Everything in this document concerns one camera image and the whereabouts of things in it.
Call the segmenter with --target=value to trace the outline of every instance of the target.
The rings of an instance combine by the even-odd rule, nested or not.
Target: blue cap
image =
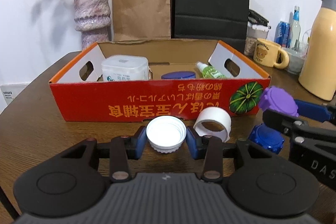
[[[279,154],[285,141],[280,132],[267,127],[264,123],[255,126],[248,139],[275,154]]]
[[[174,71],[161,76],[161,79],[192,79],[196,78],[193,71]]]

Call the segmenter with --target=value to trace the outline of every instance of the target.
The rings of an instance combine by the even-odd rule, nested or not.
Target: vase
[[[109,41],[111,25],[109,0],[73,0],[75,30],[82,32],[82,49],[94,42]]]

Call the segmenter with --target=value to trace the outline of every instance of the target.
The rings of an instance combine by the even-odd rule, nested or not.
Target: white bottle cap
[[[176,117],[161,116],[149,122],[146,134],[152,148],[161,153],[171,153],[182,145],[186,127]]]
[[[221,125],[224,129],[222,131],[211,131],[202,125],[202,122],[215,122]],[[223,142],[228,141],[231,131],[231,118],[230,115],[220,107],[207,107],[203,109],[197,117],[194,124],[194,129],[198,135],[211,135],[221,138]]]
[[[203,72],[203,70],[207,67],[208,65],[207,64],[204,64],[202,62],[197,62],[196,63],[196,67],[199,69],[200,72]]]

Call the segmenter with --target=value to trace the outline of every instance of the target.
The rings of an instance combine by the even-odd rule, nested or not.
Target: green pumpkin illustration
[[[263,87],[258,82],[249,82],[241,86],[230,98],[230,110],[243,114],[252,110],[259,102]]]

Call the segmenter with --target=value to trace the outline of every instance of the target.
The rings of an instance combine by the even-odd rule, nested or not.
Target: red box
[[[103,82],[101,62],[115,54],[145,56],[154,80]],[[235,77],[200,79],[197,61],[209,61],[222,73],[230,71]],[[165,73],[180,70],[195,71],[197,78],[160,79]],[[269,82],[268,73],[222,41],[171,39],[92,44],[49,85],[66,121],[140,122],[161,115],[193,120],[209,106],[219,106],[231,116],[255,115],[259,95]]]

